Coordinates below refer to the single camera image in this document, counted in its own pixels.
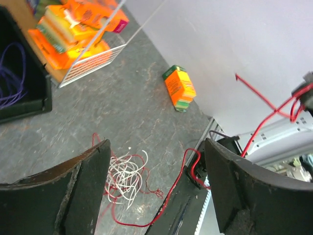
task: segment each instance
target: black curved panel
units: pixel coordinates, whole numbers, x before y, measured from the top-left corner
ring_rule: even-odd
[[[0,234],[94,234],[110,157],[107,140],[36,175],[0,184]]]
[[[222,233],[236,234],[244,224],[246,234],[313,233],[312,183],[271,172],[209,139],[205,161]]]

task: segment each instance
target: metal frame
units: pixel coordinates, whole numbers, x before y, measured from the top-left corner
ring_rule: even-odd
[[[56,81],[53,78],[53,83],[56,84],[58,88],[61,88],[63,86],[68,85],[69,83],[72,83],[79,78],[82,78],[86,75],[88,75],[91,72],[94,72],[106,65],[109,65],[117,56],[118,54],[123,50],[125,46],[128,45],[128,43],[137,35],[137,33],[146,25],[146,23],[156,14],[156,12],[167,2],[168,0],[163,0],[162,3],[156,8],[156,10],[149,16],[149,18],[138,28],[138,30],[130,37],[130,39],[125,42],[124,39],[117,34],[116,39],[119,40],[118,45],[104,51],[102,53],[99,53],[97,55],[88,57],[86,59],[80,60],[80,58],[83,56],[83,54],[91,47],[91,45],[94,43],[94,41],[103,33],[105,28],[108,26],[110,21],[113,19],[113,17],[116,15],[118,10],[125,4],[126,0],[121,0],[117,8],[113,11],[113,13],[110,15],[110,17],[106,20],[105,24],[102,26],[102,28],[97,32],[97,34],[94,36],[94,38],[89,42],[89,44],[85,47],[85,49],[81,52],[81,54],[76,58],[76,60],[73,62],[71,67],[68,69],[66,75],[62,79],[61,82]]]

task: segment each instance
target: orange box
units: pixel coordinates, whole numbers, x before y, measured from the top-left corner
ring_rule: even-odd
[[[186,70],[173,65],[164,74],[163,79],[174,106],[178,102],[190,103],[197,95]]]
[[[118,6],[114,0],[62,0],[62,3],[75,21],[98,29]],[[105,31],[120,33],[128,22],[127,16],[119,10]]]
[[[43,34],[37,29],[30,29],[30,36],[35,41],[36,45],[39,47],[41,52],[44,54],[46,60],[51,64],[55,70],[68,69],[75,59],[80,55],[84,48],[70,49],[65,53],[59,53],[55,48],[47,41]],[[97,55],[101,52],[109,50],[110,47],[107,43],[101,40],[96,46],[91,46],[88,51],[84,53],[81,59],[88,58],[93,55]],[[105,57],[102,58],[101,63],[105,63],[111,57],[112,52],[107,51]]]
[[[64,7],[62,5],[51,5],[46,8],[45,18],[47,18],[56,31],[70,43],[93,38],[98,32],[97,29],[84,24],[78,24],[71,28],[71,24],[65,19]]]

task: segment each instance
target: black plastic part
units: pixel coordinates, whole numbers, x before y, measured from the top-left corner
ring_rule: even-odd
[[[230,138],[222,138],[220,140],[218,140],[217,142],[220,143],[221,145],[223,145],[225,148],[227,148],[228,150],[230,150],[231,152],[240,155],[241,151],[239,150],[236,141],[239,140],[238,136],[233,136]]]
[[[269,171],[210,139],[205,160],[221,233],[312,234],[312,183]]]
[[[51,169],[0,184],[0,234],[93,235],[110,157],[106,140]]]
[[[25,90],[27,94],[17,103],[0,110],[0,123],[50,112],[52,110],[51,76],[28,44],[16,22],[5,7],[0,6],[0,55],[12,42],[20,43],[26,54]],[[22,75],[22,56],[17,47],[5,54],[3,65],[17,76]]]
[[[188,178],[187,167],[181,175],[163,215],[146,231],[145,235],[192,235],[207,195]]]
[[[201,157],[200,157],[200,160],[199,162],[196,164],[195,166],[195,170],[194,170],[194,173],[195,173],[195,176],[198,177],[198,179],[204,181],[206,176],[207,176],[207,172],[206,172],[206,165],[205,165],[205,156],[204,156],[204,141],[202,141],[197,149],[200,154],[201,154]],[[186,170],[186,174],[187,176],[189,177],[190,181],[195,185],[197,186],[199,189],[203,188],[203,186],[201,186],[197,181],[195,181],[192,177],[191,177],[191,167],[192,165],[195,163],[195,161],[197,160],[198,158],[198,155],[196,153],[193,154],[193,157],[190,161],[190,164],[189,166],[187,167],[187,170]]]
[[[296,93],[297,91],[301,90],[302,88],[306,87],[309,84],[313,84],[312,82],[304,82],[299,87],[297,87],[291,94]],[[305,92],[303,95],[300,96],[300,102],[305,106],[305,109],[313,110],[313,89],[310,89],[308,92]]]

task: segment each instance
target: white wire basket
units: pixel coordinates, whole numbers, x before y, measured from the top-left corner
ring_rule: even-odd
[[[67,71],[62,71],[61,76],[58,76],[59,79],[54,79],[53,82],[57,85],[58,88],[66,86],[69,83],[80,79],[87,74],[94,72],[106,65],[109,65],[117,55],[122,51],[122,49],[136,36],[136,34],[144,27],[144,25],[155,15],[155,13],[166,3],[167,0],[162,0],[161,4],[149,14],[148,19],[138,27],[135,32],[128,33],[122,37],[120,34],[115,34],[111,32],[105,32],[103,35],[104,41],[110,47],[109,50],[101,52],[97,55],[81,59],[83,54],[91,47],[95,40],[103,33],[105,28],[108,26],[109,22],[113,19],[115,14],[119,9],[124,5],[126,0],[117,0],[119,2],[118,6],[115,8],[110,17],[106,20],[105,24],[94,36],[94,38],[89,42],[89,44],[84,48],[81,54],[76,58],[71,67]]]
[[[60,88],[91,72],[109,65],[126,46],[124,39],[119,34],[106,32],[104,39],[111,49],[83,60],[79,60],[73,64],[72,68],[70,68],[65,75],[63,81],[59,84]]]

